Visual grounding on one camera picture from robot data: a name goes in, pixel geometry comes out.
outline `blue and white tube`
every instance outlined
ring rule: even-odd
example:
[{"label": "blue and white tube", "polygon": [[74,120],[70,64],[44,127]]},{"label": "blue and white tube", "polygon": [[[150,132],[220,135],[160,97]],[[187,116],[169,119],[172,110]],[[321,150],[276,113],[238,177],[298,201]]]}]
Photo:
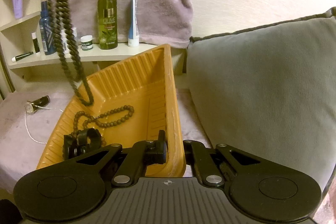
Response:
[{"label": "blue and white tube", "polygon": [[138,0],[132,0],[132,23],[128,32],[129,47],[139,46],[139,30],[137,25],[137,1]]}]

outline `olive oil spray bottle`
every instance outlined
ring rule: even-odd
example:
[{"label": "olive oil spray bottle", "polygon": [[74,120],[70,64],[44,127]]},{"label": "olive oil spray bottle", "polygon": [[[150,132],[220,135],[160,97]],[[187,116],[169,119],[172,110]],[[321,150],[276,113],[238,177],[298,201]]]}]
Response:
[{"label": "olive oil spray bottle", "polygon": [[118,46],[117,0],[98,0],[98,34],[102,50]]}]

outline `gray pillow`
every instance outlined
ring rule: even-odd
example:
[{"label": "gray pillow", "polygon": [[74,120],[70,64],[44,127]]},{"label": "gray pillow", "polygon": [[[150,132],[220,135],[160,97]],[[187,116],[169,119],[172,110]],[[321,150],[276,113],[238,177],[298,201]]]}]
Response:
[{"label": "gray pillow", "polygon": [[336,163],[335,11],[194,38],[187,76],[212,145],[302,171],[327,190]]}]

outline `orange bin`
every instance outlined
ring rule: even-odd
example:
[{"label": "orange bin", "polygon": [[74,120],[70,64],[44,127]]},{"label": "orange bin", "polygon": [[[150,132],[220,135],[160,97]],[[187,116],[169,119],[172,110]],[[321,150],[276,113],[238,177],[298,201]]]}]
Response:
[{"label": "orange bin", "polygon": [[[84,110],[96,117],[111,109],[132,105],[133,116],[116,127],[99,128],[94,123],[89,126],[99,130],[106,144],[120,143],[124,148],[132,147],[138,141],[156,140],[159,130],[164,129],[168,147],[166,163],[149,166],[146,175],[182,176],[185,158],[170,46],[155,47],[100,70],[87,79],[94,96],[94,105],[85,107],[76,96],[72,98],[49,138],[37,168],[63,160],[63,135],[73,131],[73,120],[78,111]],[[115,113],[100,120],[112,122],[125,114]],[[78,129],[83,129],[85,119],[79,119]]]}]

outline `white cord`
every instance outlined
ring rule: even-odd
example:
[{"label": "white cord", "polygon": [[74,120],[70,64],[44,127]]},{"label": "white cord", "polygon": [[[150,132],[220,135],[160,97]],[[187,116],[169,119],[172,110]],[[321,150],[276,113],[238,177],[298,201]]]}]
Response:
[{"label": "white cord", "polygon": [[[42,107],[42,106],[37,106],[37,105],[34,105],[34,104],[32,104],[33,106],[36,106],[36,107],[38,107],[38,108],[42,108],[42,109],[58,109],[58,108],[53,108],[53,107]],[[30,134],[30,132],[29,132],[29,130],[28,130],[28,126],[27,126],[27,112],[26,112],[26,110],[25,110],[25,125],[26,125],[26,129],[27,129],[27,132],[28,132],[28,135],[29,135],[29,137],[34,141],[34,142],[36,142],[36,143],[40,143],[40,144],[46,144],[46,142],[39,142],[39,141],[37,141],[37,140],[35,140],[32,136],[31,136],[31,134]]]}]

